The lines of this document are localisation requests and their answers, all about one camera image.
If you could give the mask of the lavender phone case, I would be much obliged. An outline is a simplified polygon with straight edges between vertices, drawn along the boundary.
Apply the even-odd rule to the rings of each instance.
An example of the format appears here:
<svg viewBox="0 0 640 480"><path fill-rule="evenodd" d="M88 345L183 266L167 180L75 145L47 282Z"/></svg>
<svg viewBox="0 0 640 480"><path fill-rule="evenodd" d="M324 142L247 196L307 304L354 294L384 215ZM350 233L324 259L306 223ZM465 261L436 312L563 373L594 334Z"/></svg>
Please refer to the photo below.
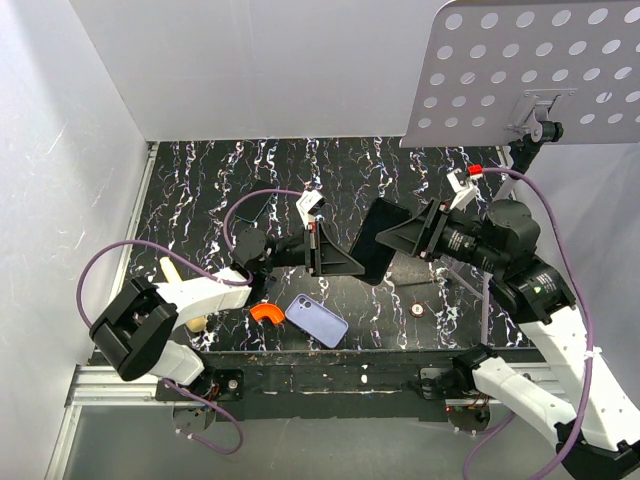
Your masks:
<svg viewBox="0 0 640 480"><path fill-rule="evenodd" d="M286 319L327 348L336 348L349 324L306 294L297 295L286 308Z"/></svg>

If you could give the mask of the black smartphone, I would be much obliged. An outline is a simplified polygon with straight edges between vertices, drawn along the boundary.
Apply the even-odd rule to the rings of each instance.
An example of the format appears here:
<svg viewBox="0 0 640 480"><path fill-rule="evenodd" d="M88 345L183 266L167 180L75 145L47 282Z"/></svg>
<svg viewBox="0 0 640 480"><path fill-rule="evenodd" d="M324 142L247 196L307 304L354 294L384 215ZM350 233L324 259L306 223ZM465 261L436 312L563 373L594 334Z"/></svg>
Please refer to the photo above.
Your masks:
<svg viewBox="0 0 640 480"><path fill-rule="evenodd" d="M257 180L251 187L250 193L275 189L276 186L272 183ZM271 198L271 194L261 194L251 197L245 201L243 201L238 208L236 209L234 216L245 222L255 222L267 204L269 203Z"/></svg>

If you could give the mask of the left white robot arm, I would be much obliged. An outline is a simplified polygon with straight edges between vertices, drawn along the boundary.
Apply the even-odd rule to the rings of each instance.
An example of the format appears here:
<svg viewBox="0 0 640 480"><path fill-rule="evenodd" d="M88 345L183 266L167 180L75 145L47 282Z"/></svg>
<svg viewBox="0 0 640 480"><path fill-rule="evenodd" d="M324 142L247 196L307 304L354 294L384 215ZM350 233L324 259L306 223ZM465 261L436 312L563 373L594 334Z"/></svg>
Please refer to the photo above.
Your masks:
<svg viewBox="0 0 640 480"><path fill-rule="evenodd" d="M276 268L304 267L316 277L365 272L322 223L280 240L249 227L238 234L232 259L229 267L215 274L200 271L191 280L153 284L136 277L123 285L89 329L122 380L150 374L178 383L190 399L203 399L213 377L198 353L172 340L177 327L257 304L274 284Z"/></svg>

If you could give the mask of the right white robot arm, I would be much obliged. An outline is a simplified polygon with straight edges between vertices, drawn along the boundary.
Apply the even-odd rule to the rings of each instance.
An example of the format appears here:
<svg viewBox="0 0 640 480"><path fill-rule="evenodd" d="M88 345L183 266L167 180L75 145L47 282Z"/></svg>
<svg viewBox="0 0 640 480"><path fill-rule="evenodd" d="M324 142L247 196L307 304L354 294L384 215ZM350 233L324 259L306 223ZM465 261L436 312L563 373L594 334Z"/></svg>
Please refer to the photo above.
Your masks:
<svg viewBox="0 0 640 480"><path fill-rule="evenodd" d="M452 361L454 389L486 394L537 430L574 479L623 479L639 468L639 410L602 357L573 291L536 254L540 227L529 208L502 199L482 217L436 200L417 216L377 234L412 257L448 256L491 274L489 292L543 355L565 396L558 398L480 344Z"/></svg>

